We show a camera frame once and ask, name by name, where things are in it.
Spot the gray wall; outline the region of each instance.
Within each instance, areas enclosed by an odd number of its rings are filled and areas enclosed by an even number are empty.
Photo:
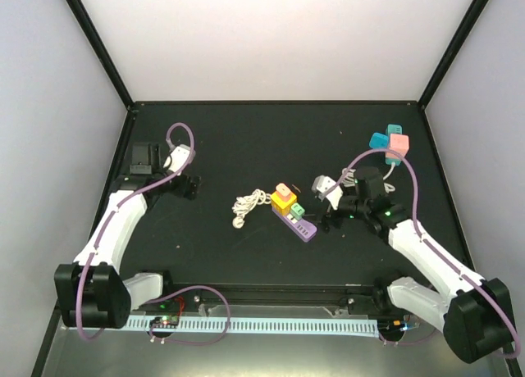
[[[0,7],[0,369],[29,375],[125,109],[64,0]]]
[[[477,268],[525,335],[525,0],[491,0],[427,113]],[[525,365],[525,354],[520,357]]]

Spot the black frame post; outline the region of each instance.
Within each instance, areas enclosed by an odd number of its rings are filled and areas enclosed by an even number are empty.
[[[467,13],[461,20],[454,37],[452,37],[445,54],[437,65],[434,74],[432,74],[425,91],[423,92],[421,98],[419,98],[418,104],[422,109],[425,109],[428,106],[430,100],[432,100],[434,93],[436,92],[443,78],[445,78],[445,75],[452,65],[452,62],[456,58],[459,49],[461,49],[463,46],[463,43],[476,24],[477,18],[479,18],[479,16],[482,14],[483,9],[485,8],[488,1],[489,0],[472,0],[470,7],[467,9]]]
[[[102,66],[104,67],[107,76],[109,76],[109,79],[113,83],[113,86],[115,86],[116,92],[121,97],[124,106],[126,107],[126,109],[130,110],[135,102],[128,93],[128,90],[124,85],[124,81],[122,80],[121,76],[118,74],[118,70],[116,69],[115,64],[113,63],[113,60],[109,56],[109,53],[107,52],[107,49],[102,42],[102,39],[98,35],[98,32],[95,29],[93,22],[91,21],[91,18],[89,18],[89,14],[85,9],[84,4],[82,4],[81,0],[66,1],[67,4],[69,4],[70,9],[73,11],[76,20],[79,22],[80,27],[84,31],[85,36],[88,38],[89,43],[93,47],[93,50],[97,54],[98,59],[102,63]]]

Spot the blue block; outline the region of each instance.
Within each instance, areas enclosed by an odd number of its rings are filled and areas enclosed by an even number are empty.
[[[392,163],[395,163],[396,166],[399,166],[399,164],[401,164],[401,160],[397,159],[397,158],[389,158],[389,157],[385,157],[385,163],[390,166],[392,165]]]
[[[380,133],[374,133],[368,146],[372,149],[384,149],[388,146],[388,137]]]
[[[386,127],[386,135],[390,137],[390,134],[402,134],[403,133],[403,127],[400,125],[388,125]]]

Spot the gray floor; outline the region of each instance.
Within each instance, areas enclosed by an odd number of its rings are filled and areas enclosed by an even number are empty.
[[[405,340],[413,341],[429,332],[425,326],[410,331]],[[203,334],[179,334],[182,336],[208,338]],[[462,363],[441,335],[416,347],[385,347],[374,338],[229,334],[210,347],[184,347],[150,343],[146,333],[114,331],[85,343],[76,331],[61,327],[43,373],[45,377],[145,375],[499,377],[508,373],[505,363],[494,357],[472,365]]]

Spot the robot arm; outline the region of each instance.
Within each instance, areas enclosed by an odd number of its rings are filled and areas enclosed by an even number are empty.
[[[162,193],[174,193],[194,199],[199,178],[179,174],[159,188],[134,195],[121,207],[117,204],[134,191],[178,171],[189,154],[190,149],[180,145],[170,153],[161,168],[157,145],[134,145],[130,174],[119,177],[112,185],[114,192],[91,239],[73,264],[60,265],[55,272],[58,303],[66,326],[75,326],[79,276],[92,254],[94,257],[89,263],[81,311],[85,327],[121,328],[127,322],[130,311],[162,295],[164,278],[161,274],[138,273],[122,281],[119,276],[121,260],[136,225],[158,197]]]
[[[349,216],[364,220],[374,234],[409,259],[436,289],[425,288],[410,277],[401,277],[381,288],[380,293],[387,297],[381,303],[405,309],[436,327],[443,332],[452,351],[467,363],[511,343],[512,336],[493,307],[461,276],[466,275],[488,292],[514,323],[506,286],[498,279],[486,281],[457,261],[421,224],[418,224],[422,232],[419,236],[406,210],[393,204],[386,195],[377,168],[356,170],[354,178],[356,195],[345,195],[343,189],[337,187],[326,196],[322,194],[336,182],[327,176],[316,179],[313,191],[326,198],[333,209],[327,215],[332,220]],[[424,239],[430,242],[433,250]]]

